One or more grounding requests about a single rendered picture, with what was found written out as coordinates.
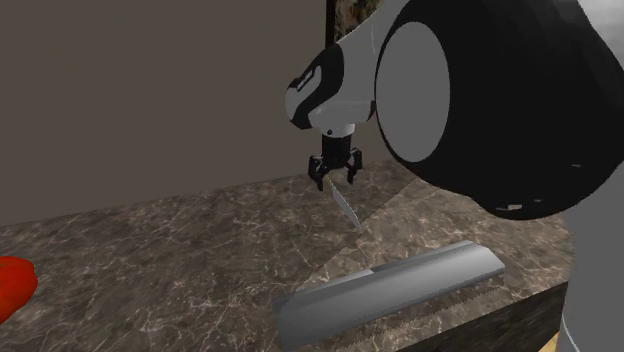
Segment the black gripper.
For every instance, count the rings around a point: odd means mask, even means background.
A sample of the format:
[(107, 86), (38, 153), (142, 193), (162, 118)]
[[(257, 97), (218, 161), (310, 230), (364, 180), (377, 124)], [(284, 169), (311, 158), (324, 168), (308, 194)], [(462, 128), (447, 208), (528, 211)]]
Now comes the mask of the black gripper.
[(323, 190), (323, 178), (329, 170), (347, 168), (347, 182), (354, 183), (354, 178), (363, 168), (363, 154), (357, 148), (351, 149), (352, 136), (322, 136), (322, 155), (310, 156), (308, 160), (308, 176), (316, 184), (319, 191)]

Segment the large grey serrated knife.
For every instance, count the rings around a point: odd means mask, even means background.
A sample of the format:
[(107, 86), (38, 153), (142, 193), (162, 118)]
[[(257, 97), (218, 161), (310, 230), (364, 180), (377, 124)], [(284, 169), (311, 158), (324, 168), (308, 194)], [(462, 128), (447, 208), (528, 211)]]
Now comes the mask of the large grey serrated knife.
[(504, 270), (490, 249), (465, 240), (298, 289), (273, 300), (282, 349), (291, 352)]

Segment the red rounded object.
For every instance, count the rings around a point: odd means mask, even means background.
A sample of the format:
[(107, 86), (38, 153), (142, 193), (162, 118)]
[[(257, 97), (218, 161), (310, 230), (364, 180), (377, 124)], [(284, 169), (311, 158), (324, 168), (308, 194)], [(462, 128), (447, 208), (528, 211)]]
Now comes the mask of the red rounded object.
[(31, 261), (0, 256), (0, 325), (28, 303), (37, 286), (38, 278)]

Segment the small silver knife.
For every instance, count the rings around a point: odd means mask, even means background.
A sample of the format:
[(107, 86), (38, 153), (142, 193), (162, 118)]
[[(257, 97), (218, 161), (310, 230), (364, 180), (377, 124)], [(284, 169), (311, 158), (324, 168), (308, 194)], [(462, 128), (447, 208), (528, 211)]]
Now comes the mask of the small silver knife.
[(331, 188), (332, 197), (335, 200), (336, 204), (339, 206), (339, 208), (344, 213), (344, 215), (349, 219), (349, 221), (353, 224), (355, 232), (358, 234), (361, 234), (362, 225), (357, 214), (355, 213), (353, 208), (350, 206), (348, 201), (344, 198), (342, 193), (335, 186), (335, 183), (333, 182), (333, 180), (331, 178), (327, 178), (327, 180)]

